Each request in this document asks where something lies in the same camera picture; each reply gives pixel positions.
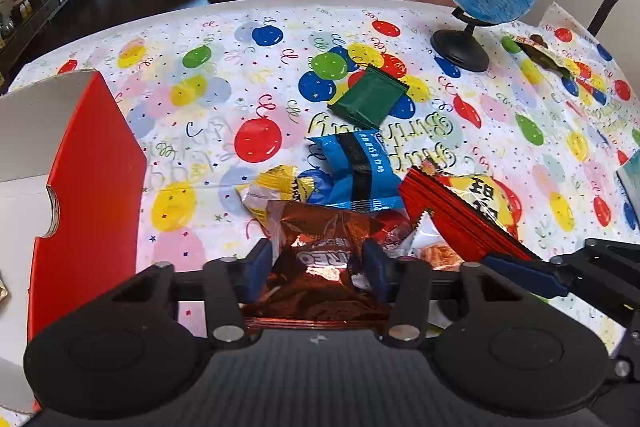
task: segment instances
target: balloon print tablecloth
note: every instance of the balloon print tablecloth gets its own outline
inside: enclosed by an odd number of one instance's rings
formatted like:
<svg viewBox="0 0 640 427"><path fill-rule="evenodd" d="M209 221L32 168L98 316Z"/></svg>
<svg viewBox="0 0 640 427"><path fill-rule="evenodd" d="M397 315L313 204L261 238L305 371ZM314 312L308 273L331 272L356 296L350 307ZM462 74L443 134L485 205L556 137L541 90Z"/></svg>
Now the balloon print tablecloth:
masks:
<svg viewBox="0 0 640 427"><path fill-rule="evenodd" d="M544 259L587 237L638 242L615 169L640 143L640 105L609 53L558 6L538 28L476 30L486 73L438 57L450 9L394 0L250 0L182 10L89 36L28 64L12 89L76 68L105 77L147 162L138 269L243 257L261 236L235 187L278 164L330 186L305 136L353 130L327 112L373 64L408 84L381 127L399 176L429 157L505 187L523 243ZM560 54L575 80L536 67L505 34ZM111 154L103 143L104 154ZM609 347L620 327L569 297L561 309ZM180 320L202 331L202 308Z"/></svg>

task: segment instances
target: black globe base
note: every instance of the black globe base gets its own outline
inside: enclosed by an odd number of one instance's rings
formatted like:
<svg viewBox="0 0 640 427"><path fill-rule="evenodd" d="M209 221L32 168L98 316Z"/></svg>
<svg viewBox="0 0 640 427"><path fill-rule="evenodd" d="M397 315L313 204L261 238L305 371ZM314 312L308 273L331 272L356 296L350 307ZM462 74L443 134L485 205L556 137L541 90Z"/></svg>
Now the black globe base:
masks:
<svg viewBox="0 0 640 427"><path fill-rule="evenodd" d="M483 73L489 67L489 55L468 27L464 31L438 30L431 36L431 45L436 53L463 70Z"/></svg>

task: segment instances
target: red box side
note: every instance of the red box side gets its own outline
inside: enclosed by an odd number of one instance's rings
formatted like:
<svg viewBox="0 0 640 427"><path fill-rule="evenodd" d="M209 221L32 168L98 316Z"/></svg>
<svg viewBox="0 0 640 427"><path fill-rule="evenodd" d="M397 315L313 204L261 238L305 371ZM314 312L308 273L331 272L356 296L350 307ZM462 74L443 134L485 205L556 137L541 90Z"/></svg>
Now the red box side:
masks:
<svg viewBox="0 0 640 427"><path fill-rule="evenodd" d="M94 73L49 173L60 220L54 235L35 240L28 340L135 273L145 169L138 142Z"/></svg>

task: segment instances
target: brown wrapper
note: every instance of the brown wrapper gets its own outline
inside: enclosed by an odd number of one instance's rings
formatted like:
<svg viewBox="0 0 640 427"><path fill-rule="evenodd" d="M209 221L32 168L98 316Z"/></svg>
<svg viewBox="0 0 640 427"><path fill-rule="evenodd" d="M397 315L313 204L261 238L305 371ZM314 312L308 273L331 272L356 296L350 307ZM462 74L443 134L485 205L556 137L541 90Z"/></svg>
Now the brown wrapper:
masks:
<svg viewBox="0 0 640 427"><path fill-rule="evenodd" d="M267 229L277 260L260 299L245 305L249 327L370 327L388 317L351 282L362 242L382 228L364 214L297 201L270 201Z"/></svg>

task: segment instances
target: tv stand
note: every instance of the tv stand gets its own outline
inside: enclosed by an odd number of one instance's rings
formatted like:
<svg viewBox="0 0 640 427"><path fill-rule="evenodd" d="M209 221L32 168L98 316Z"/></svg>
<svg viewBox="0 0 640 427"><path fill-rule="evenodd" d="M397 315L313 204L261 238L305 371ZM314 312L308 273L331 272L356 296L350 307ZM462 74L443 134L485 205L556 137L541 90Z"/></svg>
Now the tv stand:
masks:
<svg viewBox="0 0 640 427"><path fill-rule="evenodd" d="M33 12L24 19L11 36L4 39L4 48L0 49L0 75L5 83L10 81L11 68L27 49L40 30L56 16L60 9L71 0L42 0L33 7Z"/></svg>

